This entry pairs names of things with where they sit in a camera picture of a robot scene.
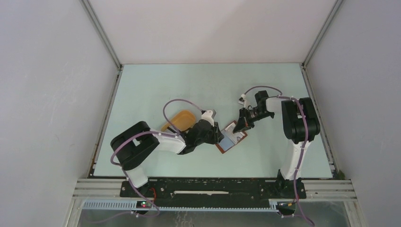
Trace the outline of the brown leather card holder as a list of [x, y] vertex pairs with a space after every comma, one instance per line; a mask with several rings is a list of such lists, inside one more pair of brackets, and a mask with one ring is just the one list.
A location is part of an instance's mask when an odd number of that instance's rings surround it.
[[232, 121], [220, 131], [224, 138], [216, 144], [216, 147], [222, 154], [225, 154], [248, 136], [246, 132], [233, 133], [236, 124], [237, 121]]

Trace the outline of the white striped credit cards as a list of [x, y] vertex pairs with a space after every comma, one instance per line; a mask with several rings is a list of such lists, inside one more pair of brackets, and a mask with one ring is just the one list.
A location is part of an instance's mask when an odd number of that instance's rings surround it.
[[238, 143], [241, 141], [246, 135], [243, 132], [238, 132], [238, 133], [233, 133], [233, 129], [235, 127], [236, 123], [232, 122], [229, 124], [223, 132], [225, 135], [233, 142], [233, 143]]

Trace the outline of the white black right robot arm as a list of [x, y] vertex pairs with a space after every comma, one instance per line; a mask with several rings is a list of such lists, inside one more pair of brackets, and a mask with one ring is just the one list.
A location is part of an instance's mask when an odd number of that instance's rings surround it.
[[278, 171], [275, 192], [286, 198], [294, 191], [301, 179], [301, 167], [305, 153], [320, 133], [320, 123], [311, 98], [296, 99], [287, 96], [268, 96], [267, 91], [255, 94], [256, 106], [251, 107], [246, 94], [239, 98], [243, 107], [233, 129], [234, 133], [245, 132], [255, 127], [255, 122], [275, 115], [282, 116], [284, 135], [288, 140], [288, 154]]

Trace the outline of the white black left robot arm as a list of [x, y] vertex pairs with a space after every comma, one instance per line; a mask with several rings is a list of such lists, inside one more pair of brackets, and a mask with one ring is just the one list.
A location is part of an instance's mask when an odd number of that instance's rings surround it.
[[217, 145], [224, 138], [218, 123], [210, 124], [199, 120], [194, 126], [174, 134], [151, 129], [145, 121], [140, 121], [112, 139], [113, 154], [110, 161], [119, 166], [128, 181], [131, 191], [138, 197], [149, 192], [148, 176], [140, 166], [154, 151], [167, 151], [177, 155], [193, 152], [202, 144]]

